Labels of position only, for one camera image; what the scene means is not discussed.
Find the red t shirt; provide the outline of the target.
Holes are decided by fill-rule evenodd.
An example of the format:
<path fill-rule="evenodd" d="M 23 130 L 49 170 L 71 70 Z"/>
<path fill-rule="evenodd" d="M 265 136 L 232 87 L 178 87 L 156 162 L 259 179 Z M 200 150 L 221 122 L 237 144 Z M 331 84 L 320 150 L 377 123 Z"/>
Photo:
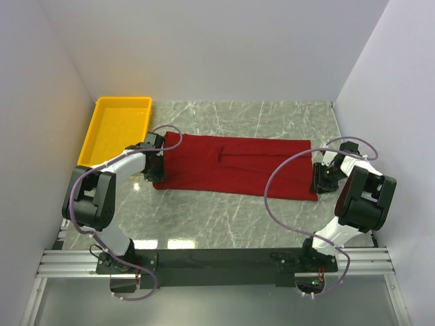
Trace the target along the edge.
<path fill-rule="evenodd" d="M 166 177 L 155 189 L 223 192 L 249 196 L 268 195 L 286 200 L 317 201 L 310 192 L 313 163 L 305 154 L 286 164 L 289 157 L 311 148 L 309 140 L 215 137 L 167 132 L 164 153 Z"/>

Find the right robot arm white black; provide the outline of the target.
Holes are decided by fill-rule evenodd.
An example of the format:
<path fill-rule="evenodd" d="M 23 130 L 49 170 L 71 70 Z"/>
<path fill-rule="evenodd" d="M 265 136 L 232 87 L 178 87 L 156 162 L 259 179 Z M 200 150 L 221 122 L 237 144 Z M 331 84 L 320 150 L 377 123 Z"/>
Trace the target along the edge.
<path fill-rule="evenodd" d="M 363 158 L 359 145 L 345 141 L 340 153 L 327 151 L 313 165 L 310 192 L 332 193 L 346 180 L 334 208 L 334 217 L 316 236 L 305 239 L 299 256 L 304 269 L 322 269 L 334 260 L 336 246 L 360 234 L 380 230 L 392 204 L 397 181 L 375 169 Z"/>

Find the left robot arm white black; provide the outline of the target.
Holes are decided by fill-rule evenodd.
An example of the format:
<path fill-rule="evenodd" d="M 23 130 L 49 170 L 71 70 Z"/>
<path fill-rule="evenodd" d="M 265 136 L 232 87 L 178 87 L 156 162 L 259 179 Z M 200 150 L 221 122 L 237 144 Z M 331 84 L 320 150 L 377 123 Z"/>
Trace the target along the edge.
<path fill-rule="evenodd" d="M 114 164 L 104 164 L 100 170 L 76 166 L 71 173 L 62 216 L 74 220 L 83 234 L 96 240 L 103 251 L 99 255 L 101 263 L 120 273 L 131 271 L 139 263 L 133 240 L 114 221 L 117 188 L 136 173 L 144 174 L 148 181 L 162 181 L 164 156 L 160 150 L 164 143 L 164 137 L 149 132 L 143 142 L 127 147 L 116 156 Z"/>

